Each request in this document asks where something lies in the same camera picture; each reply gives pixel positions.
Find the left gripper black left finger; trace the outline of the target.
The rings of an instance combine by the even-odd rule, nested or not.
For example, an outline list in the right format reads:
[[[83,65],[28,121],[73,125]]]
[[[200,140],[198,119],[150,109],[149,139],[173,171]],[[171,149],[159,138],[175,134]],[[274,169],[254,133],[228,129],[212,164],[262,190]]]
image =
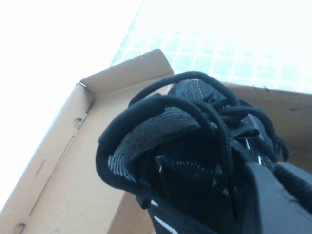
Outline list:
[[[275,177],[275,169],[245,164],[245,233],[310,234],[312,206],[301,206]]]

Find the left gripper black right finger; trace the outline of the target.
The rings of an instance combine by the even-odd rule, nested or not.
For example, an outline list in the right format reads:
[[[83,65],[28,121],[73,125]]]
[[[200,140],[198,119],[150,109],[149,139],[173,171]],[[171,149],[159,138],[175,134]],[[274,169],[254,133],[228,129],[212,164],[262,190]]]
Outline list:
[[[301,206],[312,205],[312,175],[310,173],[290,163],[278,163],[275,166],[275,177]]]

